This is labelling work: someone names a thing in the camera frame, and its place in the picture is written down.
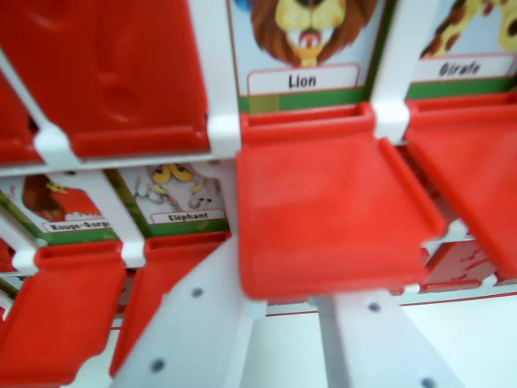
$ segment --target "white plastic frame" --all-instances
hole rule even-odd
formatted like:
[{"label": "white plastic frame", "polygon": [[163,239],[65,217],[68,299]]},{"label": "white plastic frame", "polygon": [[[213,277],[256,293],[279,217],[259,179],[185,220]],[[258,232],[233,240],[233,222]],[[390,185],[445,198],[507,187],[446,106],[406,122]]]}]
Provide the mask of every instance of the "white plastic frame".
[{"label": "white plastic frame", "polygon": [[394,145],[403,144],[410,122],[404,100],[438,5],[439,0],[398,0],[396,5],[370,100],[376,113],[375,136],[387,137]]},{"label": "white plastic frame", "polygon": [[144,236],[102,171],[77,171],[74,175],[57,172],[48,177],[62,186],[82,189],[122,241],[121,256],[126,266],[145,265]]},{"label": "white plastic frame", "polygon": [[36,239],[2,206],[0,206],[0,238],[15,250],[12,264],[20,275],[34,275],[38,272],[34,264],[34,256],[38,249]]}]

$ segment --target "cartoon lion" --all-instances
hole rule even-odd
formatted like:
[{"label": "cartoon lion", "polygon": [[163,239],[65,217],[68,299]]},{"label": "cartoon lion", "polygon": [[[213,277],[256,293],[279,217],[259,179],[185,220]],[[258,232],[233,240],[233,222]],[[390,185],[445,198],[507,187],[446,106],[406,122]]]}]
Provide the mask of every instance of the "cartoon lion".
[{"label": "cartoon lion", "polygon": [[320,65],[354,42],[377,0],[254,0],[257,45],[295,67]]}]

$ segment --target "white plastic bar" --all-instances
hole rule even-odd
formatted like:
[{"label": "white plastic bar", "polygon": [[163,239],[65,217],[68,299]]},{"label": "white plastic bar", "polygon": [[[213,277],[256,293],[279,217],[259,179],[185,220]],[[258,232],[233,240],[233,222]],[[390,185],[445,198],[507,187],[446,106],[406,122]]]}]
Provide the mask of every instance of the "white plastic bar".
[{"label": "white plastic bar", "polygon": [[463,384],[387,290],[318,303],[329,388],[455,388]]},{"label": "white plastic bar", "polygon": [[247,303],[233,236],[163,298],[111,387],[238,388],[253,325]]},{"label": "white plastic bar", "polygon": [[60,185],[86,192],[122,241],[121,256],[126,266],[139,268],[145,265],[144,236],[102,171],[77,171],[75,175],[54,173],[48,177]]},{"label": "white plastic bar", "polygon": [[442,238],[427,241],[423,247],[432,257],[444,243],[457,243],[461,241],[473,241],[475,238],[469,235],[469,228],[459,218],[449,224],[448,232]]},{"label": "white plastic bar", "polygon": [[32,119],[38,125],[38,133],[34,138],[34,146],[40,157],[52,169],[59,169],[62,166],[67,166],[66,168],[69,169],[77,168],[80,161],[72,151],[68,137],[59,127],[48,120],[1,48],[0,70],[3,72],[4,77],[18,95]]},{"label": "white plastic bar", "polygon": [[222,0],[188,0],[208,99],[208,138],[216,158],[241,149],[228,6]]},{"label": "white plastic bar", "polygon": [[38,268],[34,264],[36,254],[36,239],[0,206],[0,238],[15,250],[13,267],[21,275],[34,275]]},{"label": "white plastic bar", "polygon": [[410,122],[404,100],[438,5],[439,0],[399,0],[396,5],[371,97],[375,136],[395,145],[401,144]]}]

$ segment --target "cartoon giraffe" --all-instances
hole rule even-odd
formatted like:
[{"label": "cartoon giraffe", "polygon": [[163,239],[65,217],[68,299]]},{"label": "cartoon giraffe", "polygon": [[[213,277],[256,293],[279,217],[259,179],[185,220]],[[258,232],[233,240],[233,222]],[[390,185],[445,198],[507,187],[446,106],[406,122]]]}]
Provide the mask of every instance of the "cartoon giraffe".
[{"label": "cartoon giraffe", "polygon": [[502,14],[499,44],[506,51],[515,51],[517,0],[456,0],[448,17],[436,29],[434,39],[423,50],[422,58],[446,56],[473,17],[479,12],[487,16],[496,6],[500,7]]}]

